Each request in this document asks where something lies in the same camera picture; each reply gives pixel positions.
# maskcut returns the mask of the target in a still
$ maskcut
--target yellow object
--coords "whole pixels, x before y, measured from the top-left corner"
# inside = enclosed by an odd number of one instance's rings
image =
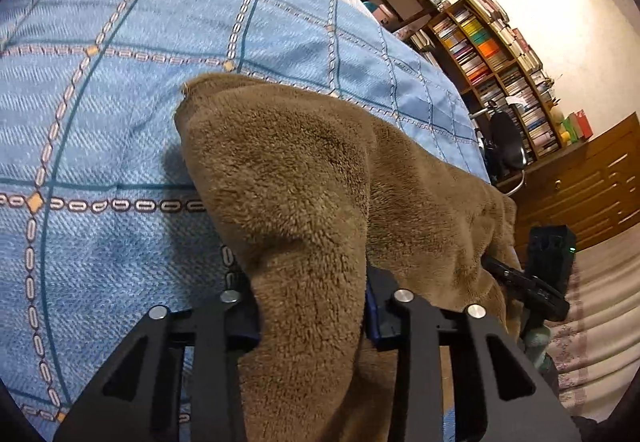
[[[562,142],[564,142],[565,144],[571,143],[571,135],[569,135],[569,132],[561,132],[560,138],[562,139]]]

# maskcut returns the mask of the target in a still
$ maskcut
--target silver screw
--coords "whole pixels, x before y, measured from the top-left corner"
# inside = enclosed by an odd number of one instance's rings
[[[414,293],[405,288],[399,288],[394,292],[394,299],[400,303],[409,303],[414,300]]]
[[[476,319],[482,319],[486,316],[486,310],[482,305],[469,305],[469,308],[466,309],[466,313],[471,317],[475,317]]]
[[[225,290],[220,294],[222,303],[235,303],[240,300],[240,293],[237,290]]]
[[[156,305],[155,307],[151,307],[151,309],[149,310],[149,317],[151,319],[164,319],[168,312],[169,309],[167,307]]]

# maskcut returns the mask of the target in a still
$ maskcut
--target black metal bracket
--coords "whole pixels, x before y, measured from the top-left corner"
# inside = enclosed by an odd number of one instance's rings
[[[482,256],[482,268],[496,281],[515,293],[524,306],[549,321],[564,321],[569,313],[569,302],[564,295],[534,275],[526,275],[487,254]]]
[[[194,346],[191,441],[245,442],[238,359],[260,342],[260,319],[243,278],[234,273],[234,288],[200,308],[152,307],[85,387],[54,442],[178,442],[187,346]]]
[[[443,440],[440,346],[450,351],[457,441],[580,441],[546,382],[483,307],[441,310],[372,265],[367,280],[367,337],[380,351],[398,350],[388,442]]]

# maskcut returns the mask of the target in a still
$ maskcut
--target black chair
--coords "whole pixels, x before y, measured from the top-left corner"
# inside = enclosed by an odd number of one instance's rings
[[[510,197],[525,184],[524,168],[527,165],[527,156],[522,144],[522,136],[509,114],[495,110],[493,107],[483,108],[469,115],[469,118],[474,120],[485,114],[489,117],[489,134],[481,137],[481,150],[492,183],[497,183],[512,171],[520,172],[520,182],[505,193]]]

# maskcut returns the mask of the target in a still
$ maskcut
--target book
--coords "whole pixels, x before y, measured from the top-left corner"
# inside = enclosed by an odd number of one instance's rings
[[[565,120],[562,122],[562,125],[564,126],[564,129],[569,133],[571,144],[573,144],[574,142],[578,142],[578,136],[575,134],[574,127],[571,125],[571,120],[568,117],[565,118]]]
[[[441,32],[445,27],[451,25],[453,25],[453,22],[449,18],[445,18],[441,22],[433,26],[433,31],[437,34],[438,32]]]
[[[458,61],[458,64],[460,65],[462,63],[469,61],[474,57],[478,57],[478,54],[476,54],[475,50],[473,50],[472,48],[469,48],[468,50],[465,51],[465,53],[459,54],[458,57],[456,58],[456,61]]]
[[[509,27],[503,28],[499,33],[507,45],[510,45],[515,41],[515,38],[513,37],[513,34],[511,34]]]
[[[522,118],[522,122],[524,122],[528,126],[529,124],[539,121],[541,118],[546,119],[546,115],[542,110],[537,109],[531,112],[526,117],[521,116],[521,118]]]
[[[478,50],[483,56],[489,57],[500,52],[500,47],[498,47],[498,44],[493,38],[489,38],[487,41],[478,45]]]
[[[548,146],[547,148],[545,148],[542,151],[540,151],[538,153],[538,156],[543,156],[543,155],[546,155],[547,153],[553,153],[555,150],[557,150],[559,148],[560,148],[560,145],[556,142],[556,143],[552,144],[551,146]]]
[[[551,132],[551,127],[549,126],[549,123],[545,123],[542,124],[541,126],[538,126],[535,130],[532,130],[531,132],[529,132],[529,136],[531,138],[536,138],[537,136],[542,135],[543,133],[546,132]]]
[[[524,50],[520,48],[520,45],[515,39],[509,44],[509,48],[511,49],[513,55],[516,56],[516,58],[524,54]]]
[[[512,28],[511,31],[513,32],[513,37],[515,38],[516,43],[522,49],[522,52],[527,53],[529,51],[529,44],[522,37],[522,32],[517,28]]]
[[[487,95],[482,96],[482,97],[480,98],[480,100],[481,100],[482,102],[487,102],[487,101],[490,101],[491,99],[496,98],[496,97],[498,97],[498,96],[500,96],[500,97],[504,98],[504,94],[503,94],[500,90],[497,90],[497,91],[495,91],[495,92],[490,92],[490,93],[488,93]]]
[[[499,70],[500,67],[507,62],[507,57],[503,52],[499,51],[488,58],[491,67],[494,70]]]
[[[465,72],[470,72],[471,70],[473,70],[474,68],[476,68],[480,64],[482,64],[482,58],[480,56],[478,56],[478,54],[474,54],[474,56],[471,59],[467,60],[464,63],[461,63],[460,67]]]
[[[456,54],[454,59],[458,63],[461,63],[461,62],[467,61],[469,58],[472,57],[473,54],[475,54],[475,51],[472,48],[463,49],[458,54]]]
[[[518,95],[520,92],[526,90],[527,88],[530,88],[529,85],[527,85],[526,81],[516,81],[515,83],[511,83],[511,85],[507,85],[505,86],[505,88],[507,89],[507,93],[510,96],[516,96]]]
[[[571,112],[567,115],[569,121],[571,121],[571,127],[574,129],[575,135],[577,138],[584,138],[584,132],[580,127],[580,122],[578,122],[578,117],[574,112]]]
[[[458,26],[455,23],[451,22],[450,25],[446,26],[438,32],[438,37],[445,38],[448,34],[451,34],[455,30],[458,30]]]
[[[535,130],[540,124],[544,124],[546,122],[546,117],[540,117],[537,120],[534,120],[532,123],[527,124],[527,131],[531,132]]]
[[[440,67],[440,64],[436,61],[436,58],[434,57],[434,55],[431,52],[424,52],[423,54],[421,54],[422,57],[424,57],[429,63],[431,63],[433,66],[435,66],[438,70],[442,70],[442,68]]]
[[[488,20],[493,19],[492,13],[487,9],[486,5],[481,0],[469,0],[469,3],[476,11],[484,14]]]
[[[553,133],[545,132],[537,136],[535,139],[533,139],[533,145],[536,148],[544,148],[549,143],[550,140],[555,140],[555,139],[556,137],[554,136]]]
[[[457,11],[454,15],[453,15],[453,19],[455,19],[457,22],[462,22],[465,21],[465,19],[470,18],[472,15],[471,11],[469,11],[468,8],[463,7],[461,10]]]
[[[528,118],[528,117],[530,117],[532,114],[535,114],[535,113],[537,113],[537,112],[542,112],[542,109],[541,109],[539,106],[537,106],[537,107],[535,107],[535,108],[532,108],[532,109],[530,109],[530,110],[527,110],[526,112],[523,112],[523,113],[522,113],[522,118]]]
[[[477,32],[477,31],[482,29],[482,24],[478,21],[477,18],[472,18],[472,19],[470,19],[467,22],[462,24],[462,29],[467,34],[474,34],[475,32]]]
[[[412,35],[412,38],[414,39],[414,42],[420,44],[420,48],[427,48],[430,44],[429,39],[425,39],[419,32]]]
[[[453,45],[453,47],[450,49],[452,54],[456,54],[459,50],[463,49],[464,47],[469,47],[469,48],[473,48],[469,42],[465,39],[463,41],[461,41],[460,43]]]
[[[538,54],[534,52],[533,48],[529,48],[529,50],[525,52],[525,56],[530,61],[530,63],[533,64],[535,72],[539,71],[542,68],[542,61],[540,61]]]
[[[471,41],[473,41],[476,45],[484,43],[490,38],[489,31],[485,28],[481,28],[471,35]]]
[[[481,83],[482,81],[484,81],[485,79],[487,79],[489,76],[491,75],[491,72],[489,70],[487,70],[486,72],[484,72],[481,76],[473,79],[471,81],[471,84],[473,85],[477,85],[478,83]]]
[[[473,63],[470,66],[468,66],[465,69],[465,73],[466,73],[467,76],[472,76],[473,74],[475,74],[476,72],[478,72],[478,70],[480,70],[482,68],[487,68],[487,66],[484,64],[484,62],[480,58],[478,58],[478,62],[477,63]]]
[[[448,35],[446,38],[442,39],[442,42],[444,43],[444,45],[447,48],[451,48],[453,47],[453,45],[457,45],[458,43],[460,43],[461,41],[465,40],[466,37],[464,34],[462,34],[462,32],[460,32],[459,30],[456,32],[453,32],[452,34]]]
[[[426,43],[420,41],[420,38],[416,37],[415,35],[411,36],[409,40],[411,40],[411,43],[413,43],[414,46],[418,49],[418,52],[423,52],[424,49],[427,48]]]
[[[529,58],[527,56],[525,55],[518,56],[516,59],[518,60],[518,63],[520,63],[522,68],[525,70],[525,72],[527,73],[533,72],[533,69],[534,69],[533,63],[529,61]]]
[[[466,76],[472,83],[478,83],[490,73],[489,67],[487,65],[482,65],[473,74],[467,74]]]
[[[431,38],[425,31],[423,31],[422,29],[418,29],[416,34],[421,40],[423,40],[427,44],[427,46],[433,46],[433,42],[431,41]]]
[[[479,72],[484,72],[485,70],[489,70],[489,67],[484,63],[480,63],[468,70],[466,76],[468,78],[475,77]]]
[[[584,133],[584,139],[586,140],[588,138],[591,138],[593,136],[593,130],[591,129],[587,116],[584,114],[584,110],[575,112],[575,116],[578,118],[580,129]]]

